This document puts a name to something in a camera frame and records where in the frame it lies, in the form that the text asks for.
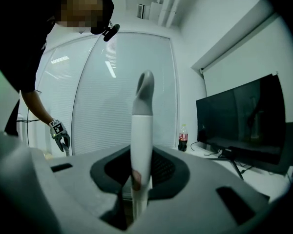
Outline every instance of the person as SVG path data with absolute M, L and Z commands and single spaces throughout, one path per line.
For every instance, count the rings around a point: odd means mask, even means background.
M 113 9 L 112 0 L 0 0 L 0 70 L 14 89 L 21 91 L 28 109 L 45 124 L 53 118 L 39 98 L 35 80 L 47 35 L 55 23 L 91 28 L 92 33 L 100 34 Z M 19 104 L 5 128 L 9 135 L 18 136 Z

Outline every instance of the frosted glass door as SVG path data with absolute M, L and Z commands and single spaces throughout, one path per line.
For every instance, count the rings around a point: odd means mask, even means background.
M 84 65 L 97 38 L 82 38 L 55 49 L 42 73 L 38 90 L 48 113 L 63 122 L 71 135 L 75 94 Z M 31 113 L 29 119 L 35 118 Z M 30 147 L 38 147 L 54 157 L 65 156 L 51 138 L 49 127 L 42 123 L 28 124 Z
M 82 73 L 72 121 L 75 154 L 130 143 L 138 79 L 148 69 L 155 77 L 154 144 L 174 146 L 177 96 L 170 40 L 118 33 L 107 43 L 98 39 Z
M 41 59 L 40 59 L 39 67 L 36 72 L 36 82 L 35 82 L 36 89 L 38 88 L 38 85 L 40 83 L 44 69 L 45 69 L 46 65 L 48 64 L 48 61 L 50 60 L 53 53 L 54 53 L 54 49 L 52 49 L 48 52 L 44 52 Z

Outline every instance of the red label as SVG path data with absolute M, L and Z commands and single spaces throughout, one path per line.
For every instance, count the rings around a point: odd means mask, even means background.
M 139 191 L 141 188 L 141 174 L 136 170 L 132 169 L 132 189 L 134 191 Z
M 188 134 L 179 134 L 179 140 L 188 141 Z

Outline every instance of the black slot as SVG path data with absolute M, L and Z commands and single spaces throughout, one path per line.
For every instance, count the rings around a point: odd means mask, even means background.
M 71 167 L 73 167 L 71 164 L 65 163 L 65 164 L 61 164 L 61 165 L 57 165 L 57 166 L 52 166 L 51 170 L 54 173 L 56 173 L 56 172 L 59 172 L 59 171 L 62 171 L 62 170 L 65 170 L 65 169 L 71 168 Z
M 216 189 L 216 191 L 238 225 L 241 225 L 254 217 L 254 211 L 232 188 L 220 187 Z

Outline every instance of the ceiling light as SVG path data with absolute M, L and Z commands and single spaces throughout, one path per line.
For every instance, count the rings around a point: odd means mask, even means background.
M 113 70 L 113 68 L 112 68 L 112 66 L 111 66 L 111 63 L 110 63 L 109 61 L 106 61 L 105 63 L 106 63 L 106 65 L 107 65 L 107 67 L 108 67 L 109 72 L 111 73 L 111 76 L 112 76 L 113 78 L 116 78 L 116 75 L 115 75 L 114 70 Z
M 60 62 L 60 61 L 63 61 L 63 60 L 68 60 L 68 59 L 69 59 L 68 56 L 64 56 L 64 57 L 52 60 L 51 63 L 54 64 L 54 63 L 57 63 L 57 62 Z

